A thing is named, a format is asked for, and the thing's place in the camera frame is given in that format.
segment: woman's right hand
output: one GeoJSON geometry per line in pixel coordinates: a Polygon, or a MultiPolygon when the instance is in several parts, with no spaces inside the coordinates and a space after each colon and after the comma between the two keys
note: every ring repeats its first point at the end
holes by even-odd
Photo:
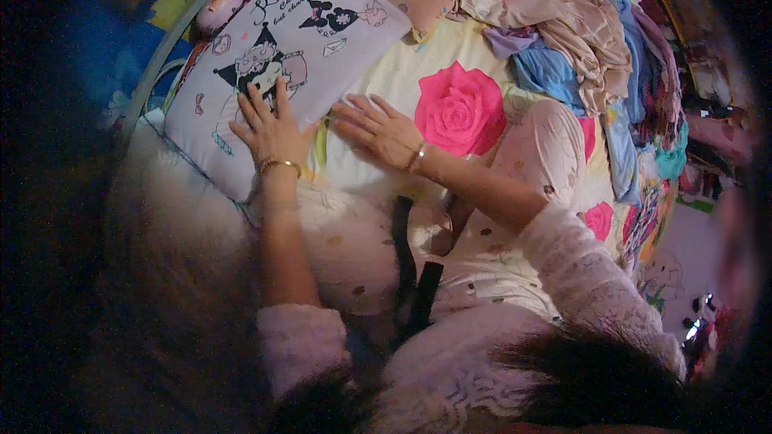
{"type": "Polygon", "coordinates": [[[333,128],[355,140],[375,159],[398,169],[410,168],[425,141],[415,123],[372,94],[373,105],[365,96],[349,94],[352,108],[341,102],[333,105],[333,128]]]}

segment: black strap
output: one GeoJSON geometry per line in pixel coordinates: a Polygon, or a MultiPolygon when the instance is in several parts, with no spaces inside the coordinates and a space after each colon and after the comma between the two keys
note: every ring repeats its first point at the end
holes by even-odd
{"type": "Polygon", "coordinates": [[[391,214],[391,239],[397,251],[397,266],[399,267],[399,289],[397,289],[397,305],[399,310],[408,300],[408,295],[415,289],[416,269],[413,254],[408,244],[408,217],[413,200],[398,197],[391,214]]]}
{"type": "Polygon", "coordinates": [[[394,322],[397,324],[398,338],[392,345],[394,349],[431,324],[429,322],[431,305],[434,304],[444,268],[440,264],[426,262],[419,285],[415,285],[417,270],[408,244],[408,217],[412,207],[413,201],[410,198],[398,197],[391,217],[391,237],[394,239],[399,266],[399,288],[394,306],[394,322]],[[401,314],[408,303],[410,303],[410,313],[408,318],[404,319],[401,314]]]}

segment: cartoon print fabric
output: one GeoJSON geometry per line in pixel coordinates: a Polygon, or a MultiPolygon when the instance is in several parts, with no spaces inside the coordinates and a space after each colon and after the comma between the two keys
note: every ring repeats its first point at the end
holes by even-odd
{"type": "Polygon", "coordinates": [[[246,124],[238,94],[253,84],[270,102],[284,77],[305,129],[409,30],[408,18],[382,0],[251,0],[187,73],[167,134],[226,195],[245,201],[255,166],[228,127],[246,124]]]}

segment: gold bracelet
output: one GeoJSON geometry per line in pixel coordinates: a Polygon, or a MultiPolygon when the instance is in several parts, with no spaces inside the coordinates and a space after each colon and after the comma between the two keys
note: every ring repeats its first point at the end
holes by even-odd
{"type": "Polygon", "coordinates": [[[295,170],[297,170],[297,177],[300,178],[300,176],[303,174],[303,167],[296,162],[292,161],[284,161],[279,158],[275,158],[273,156],[269,158],[265,158],[260,162],[260,165],[258,166],[257,172],[260,174],[260,176],[265,174],[265,171],[269,168],[273,168],[274,166],[279,165],[285,165],[285,166],[292,166],[295,170]]]}
{"type": "Polygon", "coordinates": [[[421,145],[420,150],[415,153],[415,156],[413,156],[413,160],[410,161],[410,166],[408,166],[408,172],[412,173],[415,172],[415,169],[419,167],[419,164],[421,163],[421,159],[424,159],[424,155],[426,154],[426,149],[429,147],[429,143],[424,141],[424,144],[421,145]]]}

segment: pink toy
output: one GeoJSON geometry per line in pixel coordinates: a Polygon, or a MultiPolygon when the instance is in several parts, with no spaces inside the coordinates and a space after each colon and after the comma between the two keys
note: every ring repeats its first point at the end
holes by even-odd
{"type": "Polygon", "coordinates": [[[209,0],[196,17],[198,28],[205,36],[217,34],[243,5],[244,0],[209,0]]]}

